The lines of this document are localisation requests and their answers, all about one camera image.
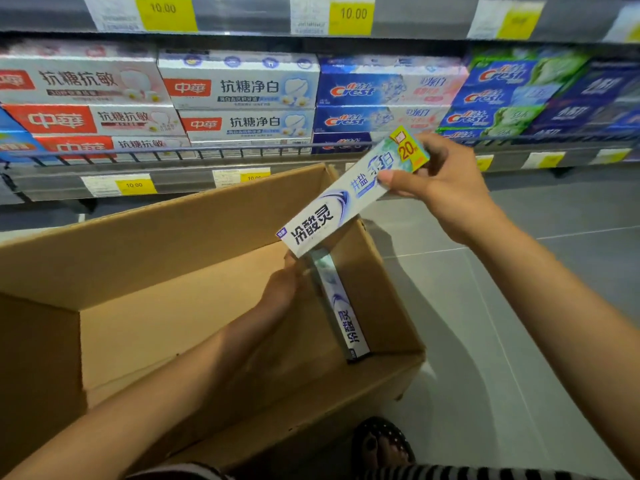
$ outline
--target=person's left hand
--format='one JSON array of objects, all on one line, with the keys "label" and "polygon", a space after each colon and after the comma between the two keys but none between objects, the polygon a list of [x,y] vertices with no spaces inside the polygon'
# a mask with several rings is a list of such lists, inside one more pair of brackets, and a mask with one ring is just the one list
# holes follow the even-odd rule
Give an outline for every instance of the person's left hand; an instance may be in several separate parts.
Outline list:
[{"label": "person's left hand", "polygon": [[290,306],[297,287],[296,259],[289,251],[284,256],[284,267],[277,270],[269,278],[262,298],[260,298],[260,305],[283,314]]}]

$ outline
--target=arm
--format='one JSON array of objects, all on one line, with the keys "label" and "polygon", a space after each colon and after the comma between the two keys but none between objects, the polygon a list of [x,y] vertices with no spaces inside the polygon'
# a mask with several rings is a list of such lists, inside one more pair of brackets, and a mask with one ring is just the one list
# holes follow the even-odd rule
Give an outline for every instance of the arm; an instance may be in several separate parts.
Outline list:
[{"label": "arm", "polygon": [[478,256],[574,402],[640,478],[640,330],[508,220],[473,150],[421,137],[428,169],[384,171],[380,181],[423,200],[444,231]]},{"label": "arm", "polygon": [[203,343],[78,419],[16,467],[13,479],[116,479],[172,427],[196,412],[274,329],[296,291],[293,258],[260,302]]}]

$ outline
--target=person's right arm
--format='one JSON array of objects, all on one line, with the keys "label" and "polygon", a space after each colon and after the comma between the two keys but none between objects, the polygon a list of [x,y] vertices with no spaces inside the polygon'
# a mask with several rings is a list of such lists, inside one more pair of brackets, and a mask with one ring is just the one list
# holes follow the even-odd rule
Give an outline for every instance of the person's right arm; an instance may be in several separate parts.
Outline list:
[{"label": "person's right arm", "polygon": [[420,138],[429,169],[381,171],[380,182],[424,201],[478,256],[574,402],[640,479],[640,330],[510,222],[473,150],[434,134]]}]

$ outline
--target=person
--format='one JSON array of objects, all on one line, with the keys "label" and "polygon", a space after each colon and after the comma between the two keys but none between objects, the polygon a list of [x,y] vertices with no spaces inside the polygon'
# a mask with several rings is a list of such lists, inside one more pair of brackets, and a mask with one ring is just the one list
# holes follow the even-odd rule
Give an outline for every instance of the person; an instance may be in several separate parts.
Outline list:
[{"label": "person", "polygon": [[[431,156],[428,165],[415,174],[380,171],[380,183],[423,201],[450,238],[478,256],[574,402],[629,473],[640,479],[640,330],[510,222],[492,201],[473,149],[435,134],[419,138]],[[162,434],[196,412],[276,327],[296,292],[296,268],[295,259],[286,256],[256,306],[76,420],[7,480],[123,476]],[[539,470],[415,465],[402,432],[381,418],[356,428],[352,463],[359,476],[398,480],[572,477]],[[189,464],[131,478],[220,476]]]}]

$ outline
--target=black sandal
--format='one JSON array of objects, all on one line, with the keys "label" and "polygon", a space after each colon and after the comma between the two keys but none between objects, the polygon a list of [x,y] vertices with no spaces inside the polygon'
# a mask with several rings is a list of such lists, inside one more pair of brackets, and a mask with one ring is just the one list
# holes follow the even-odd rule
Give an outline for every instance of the black sandal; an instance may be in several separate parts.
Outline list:
[{"label": "black sandal", "polygon": [[411,449],[411,445],[404,437],[400,428],[391,421],[387,421],[379,416],[372,416],[361,422],[356,429],[353,430],[353,439],[351,440],[351,474],[354,478],[361,477],[367,470],[362,459],[362,446],[364,438],[371,433],[375,436],[376,441],[380,442],[380,436],[384,436],[389,440],[390,445],[395,445],[399,451],[404,451],[409,457],[409,463],[415,463],[415,455]]}]

